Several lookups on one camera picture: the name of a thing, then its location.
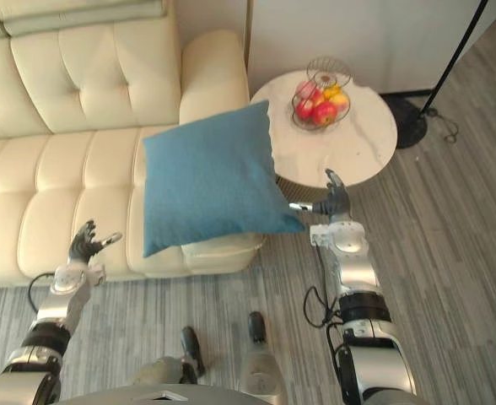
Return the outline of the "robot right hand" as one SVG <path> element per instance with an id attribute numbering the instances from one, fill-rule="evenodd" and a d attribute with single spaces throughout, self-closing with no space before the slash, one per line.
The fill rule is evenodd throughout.
<path id="1" fill-rule="evenodd" d="M 326 198 L 319 202 L 291 202 L 289 207 L 295 211 L 309 212 L 327 216 L 331 223 L 352 218 L 351 202 L 348 190 L 339 175 L 331 169 L 325 169 L 328 182 Z"/>

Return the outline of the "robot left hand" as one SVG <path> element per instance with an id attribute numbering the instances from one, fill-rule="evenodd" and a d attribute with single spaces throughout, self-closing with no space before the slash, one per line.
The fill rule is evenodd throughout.
<path id="1" fill-rule="evenodd" d="M 115 232 L 103 240 L 95 239 L 96 223 L 93 219 L 86 221 L 72 239 L 68 249 L 67 262 L 80 262 L 89 264 L 92 257 L 100 253 L 106 247 L 121 240 L 122 233 Z"/>

